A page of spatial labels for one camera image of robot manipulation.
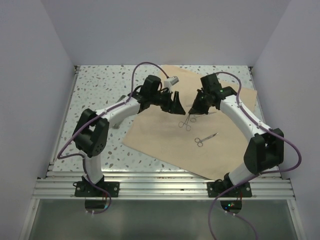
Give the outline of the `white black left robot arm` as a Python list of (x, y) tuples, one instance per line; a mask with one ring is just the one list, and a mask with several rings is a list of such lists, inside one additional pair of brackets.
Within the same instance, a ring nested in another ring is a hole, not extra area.
[(172, 92), (178, 77), (167, 78), (164, 82), (155, 75), (148, 75), (144, 83), (136, 87), (117, 103), (96, 111), (86, 109), (82, 112), (75, 127), (75, 146), (84, 155), (84, 179), (97, 184), (103, 178), (101, 153), (106, 147), (109, 128), (121, 123), (128, 117), (148, 109), (151, 105), (159, 106), (163, 112), (185, 115), (180, 102), (179, 92)]

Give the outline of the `metal tray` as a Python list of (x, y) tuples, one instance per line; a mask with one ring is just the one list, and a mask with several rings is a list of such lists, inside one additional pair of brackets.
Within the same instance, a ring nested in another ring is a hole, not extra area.
[(122, 95), (121, 98), (118, 100), (123, 100), (125, 102), (125, 104), (123, 104), (122, 106), (119, 107), (119, 109), (117, 110), (117, 116), (118, 116), (118, 121), (113, 125), (113, 129), (119, 129), (120, 125), (122, 124), (122, 122), (132, 116), (132, 111), (130, 108), (129, 104), (126, 104), (126, 102), (129, 100), (129, 96), (124, 96)]

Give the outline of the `small steel scissors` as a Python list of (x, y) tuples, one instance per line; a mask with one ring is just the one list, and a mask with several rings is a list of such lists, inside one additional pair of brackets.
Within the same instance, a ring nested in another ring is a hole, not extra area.
[(205, 137), (205, 138), (196, 137), (196, 138), (194, 139), (194, 141), (196, 142), (196, 144), (197, 144), (198, 147), (202, 147), (202, 146), (204, 145), (204, 142), (205, 142), (205, 141), (207, 141), (207, 140), (209, 140), (209, 139), (212, 139), (213, 137), (215, 137), (215, 136), (218, 135), (218, 134), (219, 134), (219, 133), (216, 132), (216, 133), (211, 134), (211, 135), (209, 135), (209, 136), (207, 136), (207, 137)]

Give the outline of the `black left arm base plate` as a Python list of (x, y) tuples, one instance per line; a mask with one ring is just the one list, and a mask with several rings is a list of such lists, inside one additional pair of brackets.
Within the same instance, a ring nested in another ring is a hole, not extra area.
[(100, 182), (96, 187), (88, 182), (78, 181), (72, 184), (75, 187), (75, 197), (106, 197), (108, 192), (112, 198), (117, 198), (120, 191), (120, 183), (116, 181)]

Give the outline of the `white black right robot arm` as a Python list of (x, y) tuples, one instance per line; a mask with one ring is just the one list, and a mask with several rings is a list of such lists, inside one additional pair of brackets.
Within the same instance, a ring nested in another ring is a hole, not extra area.
[(240, 92), (231, 86), (223, 87), (216, 73), (203, 76), (200, 81), (202, 87), (197, 90), (189, 114), (207, 115), (209, 109), (214, 107), (228, 116), (248, 141), (243, 163), (224, 176), (225, 187), (236, 186), (247, 178), (282, 164), (284, 133), (260, 121), (240, 99)]

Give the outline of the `steel hemostat forceps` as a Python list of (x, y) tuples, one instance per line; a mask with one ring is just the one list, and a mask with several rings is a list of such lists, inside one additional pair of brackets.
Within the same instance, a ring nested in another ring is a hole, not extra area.
[(199, 119), (199, 118), (201, 118), (201, 117), (207, 117), (207, 116), (209, 116), (209, 115), (213, 115), (213, 114), (215, 114), (216, 112), (215, 111), (212, 111), (212, 112), (208, 112), (208, 114), (200, 114), (200, 115), (198, 115), (198, 114), (192, 114), (191, 116), (190, 116), (190, 121), (192, 122), (192, 123), (195, 123), (196, 121), (197, 121), (197, 119)]
[(186, 119), (185, 119), (184, 121), (180, 121), (180, 122), (178, 123), (178, 127), (179, 127), (179, 128), (185, 128), (185, 130), (189, 132), (189, 131), (191, 130), (191, 126), (190, 126), (190, 124), (189, 124), (190, 117), (191, 117), (191, 115), (188, 114), (187, 117), (186, 117)]

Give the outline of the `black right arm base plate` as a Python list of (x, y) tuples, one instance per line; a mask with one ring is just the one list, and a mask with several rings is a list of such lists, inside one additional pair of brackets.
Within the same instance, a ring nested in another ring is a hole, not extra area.
[[(215, 198), (222, 192), (226, 191), (230, 187), (224, 185), (221, 179), (216, 181), (209, 181), (206, 183), (207, 194), (209, 198)], [(222, 197), (223, 198), (251, 198), (253, 196), (250, 184), (244, 183), (241, 186), (235, 187), (229, 190)]]

